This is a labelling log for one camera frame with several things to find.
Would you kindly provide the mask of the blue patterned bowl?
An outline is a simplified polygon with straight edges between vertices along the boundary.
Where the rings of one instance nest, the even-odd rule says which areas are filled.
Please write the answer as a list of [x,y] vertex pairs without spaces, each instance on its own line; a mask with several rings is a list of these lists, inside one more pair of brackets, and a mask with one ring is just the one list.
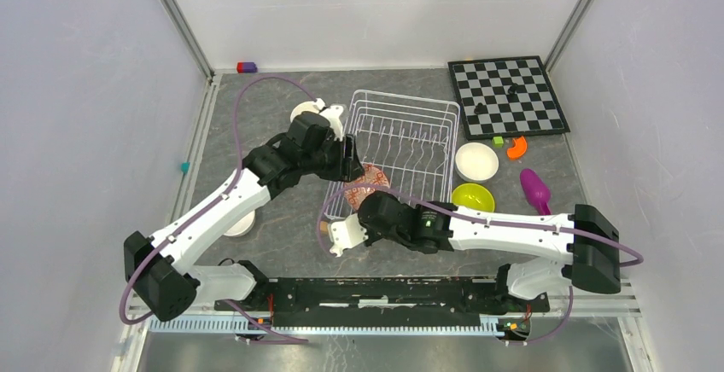
[[377,166],[363,164],[364,174],[351,183],[344,185],[344,199],[353,211],[357,211],[364,199],[376,190],[370,187],[354,187],[355,184],[372,184],[384,188],[390,187],[386,174]]

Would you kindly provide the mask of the white wire dish rack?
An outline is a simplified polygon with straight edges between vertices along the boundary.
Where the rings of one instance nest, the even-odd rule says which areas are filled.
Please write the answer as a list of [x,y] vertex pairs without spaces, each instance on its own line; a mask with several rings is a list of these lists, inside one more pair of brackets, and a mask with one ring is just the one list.
[[457,149],[456,102],[373,90],[353,93],[345,132],[356,138],[364,165],[392,188],[425,201],[449,201]]

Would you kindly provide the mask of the beige bowl with leaf motif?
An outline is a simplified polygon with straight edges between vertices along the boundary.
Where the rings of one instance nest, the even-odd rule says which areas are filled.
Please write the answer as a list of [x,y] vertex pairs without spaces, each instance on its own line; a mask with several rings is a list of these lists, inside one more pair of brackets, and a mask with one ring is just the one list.
[[300,116],[304,112],[309,112],[309,113],[314,113],[314,114],[318,113],[318,109],[316,107],[316,102],[306,101],[306,102],[302,102],[302,103],[296,105],[289,116],[289,121],[293,122],[297,116]]

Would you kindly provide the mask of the yellow-green bowl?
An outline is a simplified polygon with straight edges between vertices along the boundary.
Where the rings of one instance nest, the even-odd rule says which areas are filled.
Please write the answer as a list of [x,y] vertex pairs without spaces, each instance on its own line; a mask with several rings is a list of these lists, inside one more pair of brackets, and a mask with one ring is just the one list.
[[496,203],[493,194],[478,183],[463,183],[451,194],[451,202],[482,212],[494,212]]

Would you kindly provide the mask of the white bowl outside rack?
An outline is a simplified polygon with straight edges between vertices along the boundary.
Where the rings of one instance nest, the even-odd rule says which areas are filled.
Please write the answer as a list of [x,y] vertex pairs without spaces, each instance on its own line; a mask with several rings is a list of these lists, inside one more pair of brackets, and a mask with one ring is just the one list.
[[488,145],[468,142],[456,151],[454,167],[463,180],[483,183],[498,172],[499,158]]

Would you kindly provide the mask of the plain white bowl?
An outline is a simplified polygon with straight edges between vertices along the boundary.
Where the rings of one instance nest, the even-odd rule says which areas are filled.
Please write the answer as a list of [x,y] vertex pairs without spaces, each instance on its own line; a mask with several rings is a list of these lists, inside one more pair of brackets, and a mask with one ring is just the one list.
[[246,235],[253,227],[255,223],[255,211],[250,212],[244,216],[241,220],[232,225],[225,233],[227,237],[239,237]]

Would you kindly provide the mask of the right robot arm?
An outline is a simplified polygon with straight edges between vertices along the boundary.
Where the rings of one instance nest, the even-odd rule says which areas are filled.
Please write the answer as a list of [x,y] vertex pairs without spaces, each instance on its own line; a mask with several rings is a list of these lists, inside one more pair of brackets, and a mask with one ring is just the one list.
[[361,203],[357,219],[366,245],[388,240],[425,254],[482,249],[531,256],[499,267],[493,300],[505,311],[558,288],[622,289],[617,230],[593,206],[578,205],[571,215],[524,216],[441,202],[410,206],[376,191]]

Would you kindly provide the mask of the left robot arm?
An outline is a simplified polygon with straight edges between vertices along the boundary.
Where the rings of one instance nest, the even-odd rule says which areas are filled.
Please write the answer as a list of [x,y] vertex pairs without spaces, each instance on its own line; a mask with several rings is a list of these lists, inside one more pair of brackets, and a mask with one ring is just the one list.
[[120,302],[122,322],[128,297],[135,293],[156,319],[170,321],[196,301],[232,299],[258,310],[268,287],[240,264],[198,266],[196,261],[225,232],[305,175],[351,183],[361,177],[353,135],[334,105],[297,114],[287,131],[248,152],[230,177],[201,204],[150,236],[131,233],[123,243],[126,288]]

